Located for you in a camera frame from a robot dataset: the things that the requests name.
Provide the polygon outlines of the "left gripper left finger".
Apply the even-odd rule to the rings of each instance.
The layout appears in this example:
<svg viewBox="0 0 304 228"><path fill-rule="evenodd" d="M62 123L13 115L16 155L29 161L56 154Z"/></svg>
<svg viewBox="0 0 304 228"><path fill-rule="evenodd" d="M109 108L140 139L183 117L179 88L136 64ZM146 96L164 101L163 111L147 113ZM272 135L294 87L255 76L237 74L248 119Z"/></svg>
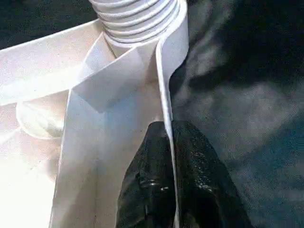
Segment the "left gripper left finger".
<svg viewBox="0 0 304 228"><path fill-rule="evenodd" d="M163 122L148 126L117 201L118 228L171 228L176 211L171 150Z"/></svg>

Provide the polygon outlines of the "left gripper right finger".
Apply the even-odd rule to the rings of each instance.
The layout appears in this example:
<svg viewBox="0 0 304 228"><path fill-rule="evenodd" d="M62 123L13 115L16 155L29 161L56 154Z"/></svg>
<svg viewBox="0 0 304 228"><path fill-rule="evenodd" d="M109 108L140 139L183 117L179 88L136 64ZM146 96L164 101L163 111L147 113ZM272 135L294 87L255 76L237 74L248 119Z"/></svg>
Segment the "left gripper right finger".
<svg viewBox="0 0 304 228"><path fill-rule="evenodd" d="M172 121L179 215L183 228L251 228L225 164L193 124Z"/></svg>

